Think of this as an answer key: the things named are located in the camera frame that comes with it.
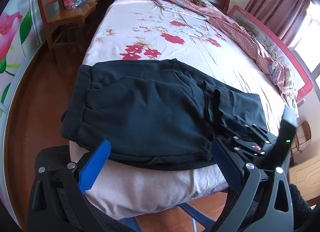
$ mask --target wooden door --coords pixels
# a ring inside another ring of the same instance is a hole
[[[305,200],[320,195],[320,154],[289,169],[290,183],[295,184]]]

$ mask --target wooden chair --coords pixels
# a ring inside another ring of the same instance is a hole
[[[59,3],[59,11],[48,17],[46,9],[52,6],[54,3]],[[44,3],[44,0],[38,0],[40,9],[40,15],[44,25],[44,32],[47,37],[49,51],[53,57],[55,63],[57,63],[54,48],[62,45],[81,45],[81,50],[85,47],[85,20],[92,13],[95,12],[95,2],[87,1],[84,4],[76,7],[75,9],[65,9],[63,6],[63,0],[50,0]],[[62,32],[59,36],[52,40],[52,29],[61,26]],[[68,35],[66,42],[58,42],[59,39],[68,31],[77,29],[76,40],[68,42]]]

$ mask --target crumpled bedding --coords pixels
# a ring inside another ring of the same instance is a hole
[[[172,3],[168,0],[152,0],[152,1],[155,2],[164,11],[177,13],[181,15],[187,15],[200,20],[205,20],[205,21],[207,20],[205,16],[195,13],[189,9],[183,8],[179,5],[176,5],[175,3]]]
[[[211,4],[209,1],[207,0],[190,0],[191,2],[195,3],[198,6],[202,6],[202,7],[208,7],[211,8],[217,12],[219,12],[219,9],[217,9],[213,4]]]
[[[225,16],[217,9],[211,7],[201,7],[188,0],[169,0],[179,6],[205,15],[207,21],[214,27],[226,34],[230,39],[237,43],[243,51],[257,64],[264,74],[278,87],[283,100],[293,108],[298,110],[295,102],[298,91],[294,88],[294,81],[290,69],[281,63],[273,60],[265,48],[243,27],[239,26],[234,20]]]

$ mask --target red flower print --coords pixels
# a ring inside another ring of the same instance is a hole
[[[217,36],[218,38],[220,38],[223,41],[227,41],[225,38],[222,37],[222,35],[220,33],[216,33],[215,36]]]
[[[217,43],[217,41],[212,38],[206,39],[206,41],[210,42],[214,46],[221,47],[221,45],[219,43]]]
[[[172,43],[184,44],[184,40],[178,36],[172,36],[167,33],[162,33],[161,37],[164,37],[167,41],[172,42]]]
[[[151,55],[154,58],[157,58],[161,53],[156,49],[147,49],[144,55]]]
[[[125,49],[127,52],[134,52],[134,53],[141,53],[142,52],[142,46],[138,44],[134,45],[127,45],[127,49]]]
[[[171,24],[171,25],[174,25],[174,26],[179,26],[179,27],[180,27],[180,26],[187,26],[187,25],[185,25],[185,24],[183,24],[183,23],[180,23],[180,22],[177,22],[177,21],[171,21],[170,24]]]
[[[135,53],[119,53],[120,55],[124,56],[122,59],[123,60],[127,60],[127,59],[131,59],[131,60],[137,60],[140,59],[141,57],[138,54]]]

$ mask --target maroon curtain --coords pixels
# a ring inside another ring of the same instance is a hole
[[[289,46],[296,36],[310,0],[250,0],[245,8]]]

